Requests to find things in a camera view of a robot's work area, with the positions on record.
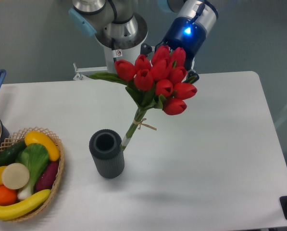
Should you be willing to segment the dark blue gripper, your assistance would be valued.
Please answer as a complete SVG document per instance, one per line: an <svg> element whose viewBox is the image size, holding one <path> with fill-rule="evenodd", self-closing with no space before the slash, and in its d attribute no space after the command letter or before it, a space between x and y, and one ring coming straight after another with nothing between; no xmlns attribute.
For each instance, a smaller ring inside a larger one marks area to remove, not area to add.
<svg viewBox="0 0 287 231"><path fill-rule="evenodd" d="M185 17L176 18L162 41L156 46L142 43L140 54L151 58L154 52L161 46L167 45L173 51L178 47L183 48L186 52L184 67L186 70L192 69L193 59L206 39L206 31L203 26L196 23L190 24L190 20ZM199 80L199 75L191 70L188 72L185 83L194 84Z"/></svg>

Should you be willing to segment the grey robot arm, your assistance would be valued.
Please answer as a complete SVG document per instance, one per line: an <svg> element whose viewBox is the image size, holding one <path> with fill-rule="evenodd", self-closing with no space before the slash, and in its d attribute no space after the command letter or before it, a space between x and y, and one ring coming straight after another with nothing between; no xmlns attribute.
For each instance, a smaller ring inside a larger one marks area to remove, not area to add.
<svg viewBox="0 0 287 231"><path fill-rule="evenodd" d="M174 51L186 52L186 79L199 79L194 71L194 58L218 19L218 11L207 0L160 0L165 12L177 16L160 43L145 43L148 27L142 16L134 11L132 0L74 0L68 14L75 26L86 36L95 36L103 47L106 71L115 73L114 62L125 59L131 63L144 54L148 56L161 45Z"/></svg>

